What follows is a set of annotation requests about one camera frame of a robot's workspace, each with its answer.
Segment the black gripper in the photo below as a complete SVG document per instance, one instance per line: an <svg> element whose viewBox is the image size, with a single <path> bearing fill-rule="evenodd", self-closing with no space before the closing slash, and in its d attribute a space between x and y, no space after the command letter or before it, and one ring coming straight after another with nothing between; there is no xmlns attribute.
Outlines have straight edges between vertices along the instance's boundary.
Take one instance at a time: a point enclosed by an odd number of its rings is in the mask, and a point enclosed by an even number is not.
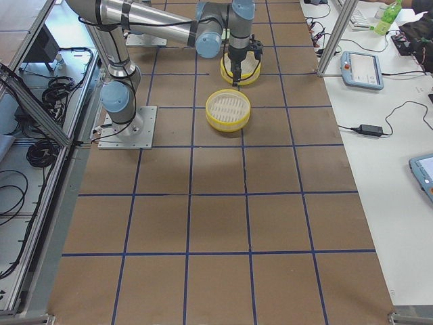
<svg viewBox="0 0 433 325"><path fill-rule="evenodd" d="M263 44L256 39L255 34L247 37L229 36L228 57L231 61L232 85L238 85L242 79L241 62L246 59L247 53L252 52L257 61L261 61L263 55Z"/></svg>

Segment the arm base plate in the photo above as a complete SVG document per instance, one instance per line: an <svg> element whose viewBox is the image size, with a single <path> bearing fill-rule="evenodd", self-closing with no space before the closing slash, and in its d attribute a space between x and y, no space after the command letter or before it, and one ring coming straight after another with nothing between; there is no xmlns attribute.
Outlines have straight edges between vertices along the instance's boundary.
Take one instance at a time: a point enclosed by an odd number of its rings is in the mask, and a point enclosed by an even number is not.
<svg viewBox="0 0 433 325"><path fill-rule="evenodd" d="M129 34L126 38L128 47L158 47L166 46L167 40L148 34Z"/></svg>
<svg viewBox="0 0 433 325"><path fill-rule="evenodd" d="M111 126L102 129L97 147L100 150L152 149L157 111L157 106L139 107L133 122L122 132L122 127L113 124L106 113L104 123Z"/></svg>

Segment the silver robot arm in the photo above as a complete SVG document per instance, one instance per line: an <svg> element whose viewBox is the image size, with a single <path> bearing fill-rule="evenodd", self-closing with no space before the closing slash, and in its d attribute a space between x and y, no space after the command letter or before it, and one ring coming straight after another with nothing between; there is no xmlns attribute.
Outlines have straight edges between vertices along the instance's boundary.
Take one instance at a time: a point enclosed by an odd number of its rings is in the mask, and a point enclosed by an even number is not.
<svg viewBox="0 0 433 325"><path fill-rule="evenodd" d="M141 132L136 93L140 69L132 61L124 32L147 34L193 47L203 58L214 58L229 31L227 57L231 62L232 85L242 81L242 62L249 53L261 60L263 46L252 34L253 1L215 3L201 1L191 20L136 1L68 1L70 9L87 26L91 38L106 61L110 81L103 86L101 102L112 121L113 134L130 139Z"/></svg>

